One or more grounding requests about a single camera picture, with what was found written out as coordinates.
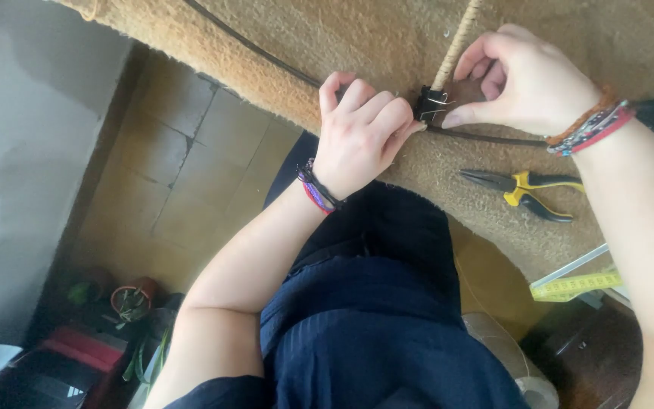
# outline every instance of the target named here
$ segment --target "yellow measuring tape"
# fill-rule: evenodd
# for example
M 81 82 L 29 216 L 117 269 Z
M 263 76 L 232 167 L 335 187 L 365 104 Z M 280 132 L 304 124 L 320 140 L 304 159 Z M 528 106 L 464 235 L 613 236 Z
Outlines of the yellow measuring tape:
M 530 285 L 529 290 L 531 290 L 531 295 L 535 301 L 564 303 L 581 293 L 617 287 L 618 285 L 622 285 L 622 279 L 620 274 L 617 273 L 617 268 L 613 266 L 595 274 L 558 278 L 539 287 Z

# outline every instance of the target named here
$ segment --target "beige carpet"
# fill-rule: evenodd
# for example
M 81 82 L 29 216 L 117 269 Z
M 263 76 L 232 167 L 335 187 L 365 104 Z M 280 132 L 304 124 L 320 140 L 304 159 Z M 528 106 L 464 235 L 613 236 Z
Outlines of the beige carpet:
M 223 33 L 182 0 L 59 0 L 173 58 L 213 76 L 253 104 L 313 132 L 315 89 L 272 66 Z M 467 2 L 457 0 L 201 0 L 209 11 L 282 61 L 313 78 L 355 70 L 378 90 L 413 103 L 430 84 Z M 557 44 L 580 69 L 626 98 L 654 97 L 654 0 L 485 0 L 472 35 L 517 23 Z M 459 101 L 477 98 L 476 84 L 456 88 Z M 469 130 L 532 137 L 500 126 Z M 551 207 L 575 215 L 552 223 L 511 208 L 500 194 L 456 176 L 461 168 L 576 174 L 569 159 L 541 148 L 413 135 L 381 179 L 432 200 L 494 242 L 529 281 L 594 248 L 603 238 L 581 194 L 540 191 Z

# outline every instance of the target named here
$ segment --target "black binder clip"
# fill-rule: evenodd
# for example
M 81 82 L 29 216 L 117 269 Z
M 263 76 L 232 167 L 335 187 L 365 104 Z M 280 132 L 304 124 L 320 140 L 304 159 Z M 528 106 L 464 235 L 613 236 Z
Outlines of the black binder clip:
M 420 89 L 418 103 L 413 108 L 413 117 L 416 121 L 431 122 L 435 115 L 445 111 L 448 105 L 448 94 L 443 91 L 431 91 L 430 86 L 424 85 Z

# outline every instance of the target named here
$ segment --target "wall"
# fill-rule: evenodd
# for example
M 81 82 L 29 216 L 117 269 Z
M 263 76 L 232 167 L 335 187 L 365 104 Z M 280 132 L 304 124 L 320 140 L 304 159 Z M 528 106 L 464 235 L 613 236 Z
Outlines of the wall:
M 0 342 L 22 341 L 132 42 L 0 0 Z

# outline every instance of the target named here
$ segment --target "fingernail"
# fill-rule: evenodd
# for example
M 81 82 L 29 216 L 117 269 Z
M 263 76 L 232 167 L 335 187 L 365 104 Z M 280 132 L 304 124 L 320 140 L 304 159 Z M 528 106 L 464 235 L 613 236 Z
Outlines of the fingernail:
M 441 127 L 443 128 L 452 128 L 454 126 L 459 126 L 461 124 L 461 117 L 455 114 L 448 114 L 443 119 Z

